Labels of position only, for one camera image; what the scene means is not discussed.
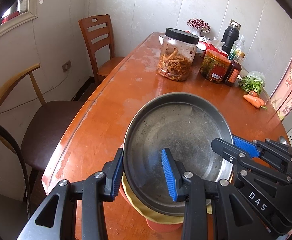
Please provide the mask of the bag of green vegetables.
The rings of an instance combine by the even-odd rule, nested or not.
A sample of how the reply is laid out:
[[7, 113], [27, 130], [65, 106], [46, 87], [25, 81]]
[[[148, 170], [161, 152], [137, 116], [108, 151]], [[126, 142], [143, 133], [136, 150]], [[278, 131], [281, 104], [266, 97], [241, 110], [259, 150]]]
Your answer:
[[246, 76], [239, 81], [239, 87], [246, 93], [254, 92], [260, 95], [262, 89], [265, 87], [265, 76], [261, 72], [249, 72]]

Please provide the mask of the clear plastic water bottle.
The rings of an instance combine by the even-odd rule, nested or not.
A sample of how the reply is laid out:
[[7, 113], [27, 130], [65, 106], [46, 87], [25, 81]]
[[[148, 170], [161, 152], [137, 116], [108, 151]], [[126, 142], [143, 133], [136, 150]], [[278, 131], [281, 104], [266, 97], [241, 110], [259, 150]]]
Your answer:
[[230, 50], [230, 54], [228, 55], [228, 59], [232, 60], [234, 58], [234, 56], [236, 55], [237, 51], [245, 51], [245, 37], [243, 35], [240, 35], [238, 40], [236, 40], [233, 43], [233, 46]]

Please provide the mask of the brown sauce bottle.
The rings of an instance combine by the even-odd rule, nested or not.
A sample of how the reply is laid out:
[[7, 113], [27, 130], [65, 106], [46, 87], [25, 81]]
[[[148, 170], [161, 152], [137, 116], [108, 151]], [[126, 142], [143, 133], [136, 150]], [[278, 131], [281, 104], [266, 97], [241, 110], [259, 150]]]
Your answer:
[[242, 63], [245, 57], [245, 53], [241, 50], [237, 50], [234, 57], [231, 59], [231, 65], [228, 68], [226, 77], [224, 78], [224, 83], [228, 86], [233, 86], [237, 77], [242, 70]]

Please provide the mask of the jar with orange lid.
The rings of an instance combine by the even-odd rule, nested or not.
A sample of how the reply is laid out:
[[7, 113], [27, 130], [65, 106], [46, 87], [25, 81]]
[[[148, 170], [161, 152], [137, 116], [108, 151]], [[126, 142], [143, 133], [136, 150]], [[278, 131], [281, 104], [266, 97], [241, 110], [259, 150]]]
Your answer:
[[214, 50], [206, 50], [200, 74], [209, 81], [221, 83], [230, 66], [228, 58]]

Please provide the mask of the orange plate with handle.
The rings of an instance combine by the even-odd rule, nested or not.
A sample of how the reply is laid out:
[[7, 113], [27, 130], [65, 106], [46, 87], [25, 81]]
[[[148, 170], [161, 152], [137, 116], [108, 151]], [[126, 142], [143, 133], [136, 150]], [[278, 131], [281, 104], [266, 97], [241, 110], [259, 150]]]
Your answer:
[[[130, 201], [128, 200], [128, 198], [124, 192], [122, 185], [120, 185], [119, 192], [122, 195], [122, 197], [126, 200], [126, 202], [131, 205]], [[159, 224], [159, 223], [153, 222], [153, 221], [148, 220], [148, 219], [146, 219], [146, 222], [147, 222], [147, 225], [149, 226], [150, 229], [152, 229], [153, 231], [158, 232], [158, 233], [170, 233], [170, 232], [176, 231], [177, 229], [179, 229], [183, 226], [183, 223]]]

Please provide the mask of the front carrot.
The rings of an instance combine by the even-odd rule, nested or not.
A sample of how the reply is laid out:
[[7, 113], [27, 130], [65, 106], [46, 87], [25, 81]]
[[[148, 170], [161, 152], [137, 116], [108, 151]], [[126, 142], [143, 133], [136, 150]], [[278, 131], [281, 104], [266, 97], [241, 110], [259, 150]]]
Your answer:
[[266, 109], [265, 102], [255, 96], [244, 95], [243, 98], [257, 109]]

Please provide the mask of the red flower decoration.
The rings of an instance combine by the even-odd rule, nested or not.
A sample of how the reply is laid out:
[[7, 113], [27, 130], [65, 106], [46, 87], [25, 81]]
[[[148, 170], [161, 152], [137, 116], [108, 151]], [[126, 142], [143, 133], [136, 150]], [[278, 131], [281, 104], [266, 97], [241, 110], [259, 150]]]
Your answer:
[[190, 32], [198, 37], [202, 36], [202, 34], [209, 34], [211, 31], [210, 25], [199, 18], [187, 20], [186, 25], [189, 27]]

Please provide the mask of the yellow plate with handle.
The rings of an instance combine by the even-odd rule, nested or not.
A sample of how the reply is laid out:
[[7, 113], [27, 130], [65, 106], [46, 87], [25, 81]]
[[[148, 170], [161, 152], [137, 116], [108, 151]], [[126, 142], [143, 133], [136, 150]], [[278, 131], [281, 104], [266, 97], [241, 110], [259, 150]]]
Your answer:
[[152, 210], [151, 208], [147, 207], [143, 204], [137, 196], [133, 193], [128, 181], [126, 179], [125, 174], [123, 173], [121, 178], [121, 186], [120, 186], [120, 193], [124, 197], [124, 199], [144, 218], [158, 224], [181, 224], [184, 221], [183, 216], [170, 216], [164, 215], [157, 211]]

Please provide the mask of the carrot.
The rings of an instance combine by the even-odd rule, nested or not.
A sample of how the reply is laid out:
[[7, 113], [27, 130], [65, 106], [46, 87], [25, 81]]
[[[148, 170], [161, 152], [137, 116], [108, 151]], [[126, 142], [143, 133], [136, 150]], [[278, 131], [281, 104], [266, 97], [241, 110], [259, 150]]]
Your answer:
[[255, 96], [244, 95], [243, 98], [257, 109], [266, 109], [265, 102]]
[[253, 102], [255, 105], [256, 105], [256, 102], [258, 101], [260, 103], [261, 107], [265, 106], [265, 102], [261, 98], [259, 98], [259, 96], [256, 92], [250, 91], [248, 94], [251, 98], [254, 98]]

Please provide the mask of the clear jar black lid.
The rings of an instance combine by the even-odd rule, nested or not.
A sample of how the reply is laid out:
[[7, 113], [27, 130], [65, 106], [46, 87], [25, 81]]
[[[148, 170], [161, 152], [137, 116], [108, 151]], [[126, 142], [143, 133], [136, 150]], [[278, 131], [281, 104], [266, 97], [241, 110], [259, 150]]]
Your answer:
[[157, 71], [173, 81], [185, 81], [197, 52], [199, 37], [175, 28], [166, 28]]

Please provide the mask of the brown wooden chair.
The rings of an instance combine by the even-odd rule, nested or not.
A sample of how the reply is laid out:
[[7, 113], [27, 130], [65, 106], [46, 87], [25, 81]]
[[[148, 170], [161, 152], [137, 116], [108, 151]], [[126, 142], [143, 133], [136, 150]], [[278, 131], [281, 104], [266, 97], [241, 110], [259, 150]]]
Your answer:
[[[115, 56], [115, 45], [109, 14], [89, 16], [78, 21], [89, 55], [94, 82], [98, 86], [120, 64], [124, 57]], [[110, 59], [98, 67], [96, 52], [104, 47], [109, 49]]]

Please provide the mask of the light wood padded chair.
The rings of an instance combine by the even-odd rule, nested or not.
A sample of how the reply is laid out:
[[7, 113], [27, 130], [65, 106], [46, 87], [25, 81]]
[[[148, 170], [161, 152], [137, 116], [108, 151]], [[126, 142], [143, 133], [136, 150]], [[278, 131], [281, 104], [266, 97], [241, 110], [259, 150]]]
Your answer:
[[[83, 106], [75, 96], [51, 96], [36, 113], [21, 116], [21, 124], [27, 125], [21, 141], [21, 151], [29, 173], [30, 197], [38, 202], [45, 196], [41, 183], [55, 148], [73, 118]], [[24, 178], [14, 150], [0, 139], [0, 196], [14, 200], [26, 200]]]

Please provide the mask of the black thermos flask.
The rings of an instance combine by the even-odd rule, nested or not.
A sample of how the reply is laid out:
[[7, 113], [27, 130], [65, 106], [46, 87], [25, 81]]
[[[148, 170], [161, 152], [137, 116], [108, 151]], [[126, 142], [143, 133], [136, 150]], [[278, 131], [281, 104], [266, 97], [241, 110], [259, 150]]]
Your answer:
[[223, 42], [222, 50], [229, 55], [233, 44], [238, 40], [240, 35], [240, 27], [238, 23], [232, 21], [224, 32], [221, 42]]

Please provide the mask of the grey metal pan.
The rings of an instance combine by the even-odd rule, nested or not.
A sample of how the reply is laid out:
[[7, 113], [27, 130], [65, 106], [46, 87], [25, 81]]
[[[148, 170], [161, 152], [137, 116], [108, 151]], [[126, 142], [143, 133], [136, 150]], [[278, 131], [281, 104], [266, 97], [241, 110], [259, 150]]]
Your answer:
[[211, 148], [213, 139], [233, 143], [226, 119], [208, 100], [190, 93], [167, 93], [144, 105], [124, 138], [124, 172], [129, 187], [145, 206], [181, 216], [184, 203], [169, 196], [161, 152], [169, 148], [186, 170], [204, 180], [230, 179], [233, 165]]

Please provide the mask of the middle carrot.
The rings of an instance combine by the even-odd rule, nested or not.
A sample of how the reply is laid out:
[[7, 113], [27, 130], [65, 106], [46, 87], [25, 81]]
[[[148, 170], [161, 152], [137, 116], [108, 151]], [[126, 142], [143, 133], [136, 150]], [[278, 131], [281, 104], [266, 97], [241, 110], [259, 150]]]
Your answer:
[[255, 105], [256, 105], [256, 102], [258, 101], [260, 103], [261, 107], [265, 106], [265, 102], [261, 98], [259, 98], [259, 96], [256, 92], [250, 91], [248, 94], [251, 98], [254, 98], [253, 102]]

